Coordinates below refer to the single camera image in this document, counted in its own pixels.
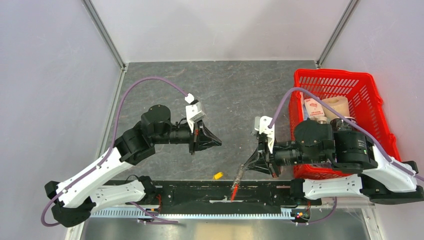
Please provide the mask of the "yellow tagged key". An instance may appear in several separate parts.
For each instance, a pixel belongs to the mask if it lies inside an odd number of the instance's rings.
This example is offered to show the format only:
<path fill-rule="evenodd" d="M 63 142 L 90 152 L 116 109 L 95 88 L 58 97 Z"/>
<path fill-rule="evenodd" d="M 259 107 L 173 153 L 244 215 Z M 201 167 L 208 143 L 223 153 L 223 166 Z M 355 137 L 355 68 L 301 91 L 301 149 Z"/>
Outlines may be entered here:
<path fill-rule="evenodd" d="M 215 174 L 212 176 L 212 179 L 213 179 L 214 181 L 217 181 L 217 180 L 221 180 L 223 177 L 224 177 L 224 173 L 223 173 L 222 171 L 220 171 L 220 172 L 215 173 Z"/>

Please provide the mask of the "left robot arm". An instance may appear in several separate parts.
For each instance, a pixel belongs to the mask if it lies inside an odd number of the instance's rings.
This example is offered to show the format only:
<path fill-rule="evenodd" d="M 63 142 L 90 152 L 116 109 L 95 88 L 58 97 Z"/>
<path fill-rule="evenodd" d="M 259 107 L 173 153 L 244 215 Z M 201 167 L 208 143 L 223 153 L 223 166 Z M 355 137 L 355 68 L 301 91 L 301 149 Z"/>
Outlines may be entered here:
<path fill-rule="evenodd" d="M 44 189 L 55 224 L 70 228 L 105 208 L 126 203 L 152 204 L 158 191 L 149 176 L 139 176 L 121 185 L 108 182 L 153 156 L 156 145 L 187 145 L 190 154 L 222 145 L 205 126 L 199 103 L 188 105 L 186 111 L 186 118 L 172 123 L 167 106 L 150 107 L 133 128 L 84 170 L 62 182 L 48 182 Z"/>

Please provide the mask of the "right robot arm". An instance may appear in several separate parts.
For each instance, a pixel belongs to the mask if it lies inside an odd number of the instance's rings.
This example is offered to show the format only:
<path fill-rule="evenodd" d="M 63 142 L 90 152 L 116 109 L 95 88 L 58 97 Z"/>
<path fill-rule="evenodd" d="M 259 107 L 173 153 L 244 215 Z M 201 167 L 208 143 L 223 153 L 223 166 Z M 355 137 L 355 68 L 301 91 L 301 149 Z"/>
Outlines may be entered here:
<path fill-rule="evenodd" d="M 288 197 L 296 205 L 327 197 L 366 197 L 381 205 L 424 199 L 424 189 L 414 176 L 416 164 L 387 162 L 376 143 L 352 127 L 333 130 L 330 124 L 307 119 L 294 128 L 293 136 L 269 148 L 268 136 L 258 133 L 258 146 L 244 168 L 278 177 L 283 166 L 329 163 L 343 173 L 332 179 L 291 180 Z"/>

